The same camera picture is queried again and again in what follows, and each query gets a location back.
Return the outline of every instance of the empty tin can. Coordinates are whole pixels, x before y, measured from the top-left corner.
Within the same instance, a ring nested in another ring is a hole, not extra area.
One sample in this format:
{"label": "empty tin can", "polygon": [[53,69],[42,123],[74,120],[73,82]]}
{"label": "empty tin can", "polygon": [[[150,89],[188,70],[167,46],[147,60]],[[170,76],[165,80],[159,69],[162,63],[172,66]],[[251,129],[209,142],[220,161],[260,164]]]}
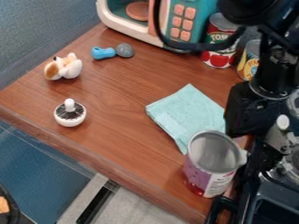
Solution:
{"label": "empty tin can", "polygon": [[198,196],[211,198],[228,188],[246,162],[246,152],[229,136],[218,131],[199,132],[188,145],[184,182]]}
{"label": "empty tin can", "polygon": [[[229,36],[234,34],[238,29],[238,25],[229,22],[221,13],[210,16],[210,24],[208,27],[205,42],[209,44],[218,44],[226,41]],[[201,59],[206,65],[215,68],[226,68],[232,65],[234,55],[236,53],[238,41],[231,47],[217,52],[202,52]]]}
{"label": "empty tin can", "polygon": [[242,58],[237,71],[240,78],[244,81],[250,81],[260,65],[260,46],[259,39],[250,40],[244,49]]}

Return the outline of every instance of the light blue cloth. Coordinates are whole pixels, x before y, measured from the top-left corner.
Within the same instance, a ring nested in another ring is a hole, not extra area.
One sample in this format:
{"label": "light blue cloth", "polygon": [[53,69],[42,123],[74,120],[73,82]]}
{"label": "light blue cloth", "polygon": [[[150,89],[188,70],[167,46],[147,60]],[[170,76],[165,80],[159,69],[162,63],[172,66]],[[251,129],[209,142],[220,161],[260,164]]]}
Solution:
{"label": "light blue cloth", "polygon": [[225,131],[224,109],[191,84],[151,103],[146,111],[175,140],[184,155],[191,137],[197,132]]}

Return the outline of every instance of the table surface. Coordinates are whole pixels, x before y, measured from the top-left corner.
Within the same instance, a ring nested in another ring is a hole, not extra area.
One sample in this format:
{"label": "table surface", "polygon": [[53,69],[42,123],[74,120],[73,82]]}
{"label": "table surface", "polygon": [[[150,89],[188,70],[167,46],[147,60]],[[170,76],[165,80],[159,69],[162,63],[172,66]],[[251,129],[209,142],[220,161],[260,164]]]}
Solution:
{"label": "table surface", "polygon": [[[93,60],[93,46],[131,44],[136,55]],[[46,80],[37,66],[0,93],[0,116],[21,130],[141,194],[189,222],[202,223],[212,199],[192,194],[182,179],[184,156],[172,139],[145,113],[145,106],[191,83],[225,107],[231,86],[240,79],[232,69],[215,70],[197,55],[177,54],[135,40],[103,24],[66,46],[83,61],[74,80]],[[87,108],[75,128],[59,126],[53,110],[66,98]]]}

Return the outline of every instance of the gray toy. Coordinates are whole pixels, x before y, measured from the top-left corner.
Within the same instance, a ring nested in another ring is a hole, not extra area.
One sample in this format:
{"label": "gray toy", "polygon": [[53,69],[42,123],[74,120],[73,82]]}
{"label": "gray toy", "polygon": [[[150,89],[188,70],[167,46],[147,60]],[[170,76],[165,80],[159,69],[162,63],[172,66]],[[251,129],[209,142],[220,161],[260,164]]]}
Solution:
{"label": "gray toy", "polygon": [[116,54],[123,58],[131,58],[134,56],[134,49],[130,44],[121,43],[119,44],[116,49]]}

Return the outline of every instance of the black cable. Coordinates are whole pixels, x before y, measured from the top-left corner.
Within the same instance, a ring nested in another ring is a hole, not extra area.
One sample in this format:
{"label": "black cable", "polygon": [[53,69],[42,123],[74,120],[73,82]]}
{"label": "black cable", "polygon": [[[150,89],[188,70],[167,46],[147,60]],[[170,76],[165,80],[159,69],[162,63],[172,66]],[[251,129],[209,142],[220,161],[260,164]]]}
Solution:
{"label": "black cable", "polygon": [[154,26],[157,36],[168,47],[174,49],[188,51],[188,52],[203,52],[203,51],[221,51],[232,46],[245,32],[246,27],[240,27],[233,35],[231,35],[225,42],[218,44],[208,43],[182,43],[173,41],[170,38],[165,37],[161,32],[159,13],[160,13],[161,0],[156,0],[154,3]]}
{"label": "black cable", "polygon": [[2,185],[0,185],[0,196],[3,196],[7,200],[10,208],[8,224],[18,224],[20,211],[18,209],[17,203]]}

